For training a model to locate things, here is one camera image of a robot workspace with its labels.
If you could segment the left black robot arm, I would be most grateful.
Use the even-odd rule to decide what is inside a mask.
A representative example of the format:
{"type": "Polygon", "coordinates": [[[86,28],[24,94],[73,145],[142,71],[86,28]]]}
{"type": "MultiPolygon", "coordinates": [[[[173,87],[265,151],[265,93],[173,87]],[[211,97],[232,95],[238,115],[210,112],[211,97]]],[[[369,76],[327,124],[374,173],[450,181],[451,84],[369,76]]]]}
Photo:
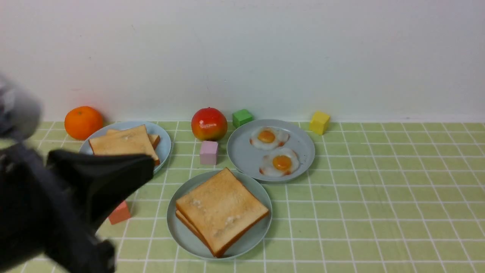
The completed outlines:
{"type": "Polygon", "coordinates": [[[96,231],[153,178],[147,154],[97,156],[52,150],[44,164],[26,140],[42,105],[1,75],[0,267],[5,273],[45,254],[70,273],[113,273],[116,249],[96,231]]]}

